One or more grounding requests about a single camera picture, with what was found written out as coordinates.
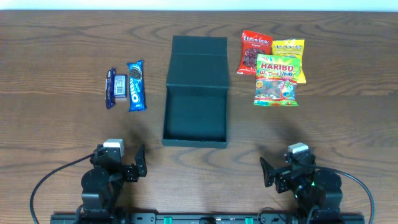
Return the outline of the blue Oreo cookie pack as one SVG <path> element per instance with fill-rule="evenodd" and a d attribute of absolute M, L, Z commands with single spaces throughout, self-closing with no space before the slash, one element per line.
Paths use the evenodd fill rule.
<path fill-rule="evenodd" d="M 143 60 L 127 64 L 129 69 L 129 112 L 146 110 L 143 65 Z"/>

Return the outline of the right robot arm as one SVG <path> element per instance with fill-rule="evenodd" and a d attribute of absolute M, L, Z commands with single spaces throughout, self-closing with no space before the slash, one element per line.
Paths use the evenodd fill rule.
<path fill-rule="evenodd" d="M 275 169 L 260 158 L 266 187 L 277 193 L 291 191 L 298 204 L 292 214 L 278 214 L 285 223 L 342 223 L 340 203 L 343 198 L 341 177 L 334 171 L 317 168 L 310 150 L 289 151 L 287 166 Z"/>

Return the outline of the green Haribo worms bag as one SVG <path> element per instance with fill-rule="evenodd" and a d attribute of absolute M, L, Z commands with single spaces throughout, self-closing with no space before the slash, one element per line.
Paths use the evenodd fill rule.
<path fill-rule="evenodd" d="M 295 99 L 300 74 L 298 58 L 257 55 L 254 105 L 298 106 Z"/>

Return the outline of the yellow seed snack bag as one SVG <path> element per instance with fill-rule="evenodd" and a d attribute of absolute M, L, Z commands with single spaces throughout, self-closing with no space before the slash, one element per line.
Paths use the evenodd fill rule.
<path fill-rule="evenodd" d="M 306 84 L 305 74 L 303 72 L 303 53 L 305 48 L 304 39 L 287 39 L 287 40 L 274 40 L 272 43 L 272 54 L 298 58 L 300 60 L 300 73 L 297 78 L 297 82 Z"/>

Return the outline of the red snack bag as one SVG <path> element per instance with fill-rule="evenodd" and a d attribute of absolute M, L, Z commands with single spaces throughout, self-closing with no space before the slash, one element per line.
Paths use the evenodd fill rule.
<path fill-rule="evenodd" d="M 243 49 L 237 73 L 255 75 L 257 71 L 257 55 L 271 54 L 273 37 L 250 30 L 243 30 L 241 41 Z"/>

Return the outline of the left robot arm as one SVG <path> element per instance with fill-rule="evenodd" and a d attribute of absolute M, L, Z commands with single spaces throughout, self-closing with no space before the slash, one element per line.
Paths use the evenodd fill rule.
<path fill-rule="evenodd" d="M 145 145 L 136 155 L 135 162 L 122 164 L 122 149 L 100 144 L 90 157 L 93 168 L 81 179 L 83 204 L 76 210 L 75 223 L 122 224 L 131 221 L 128 211 L 117 207 L 123 186 L 126 182 L 137 182 L 147 175 Z"/>

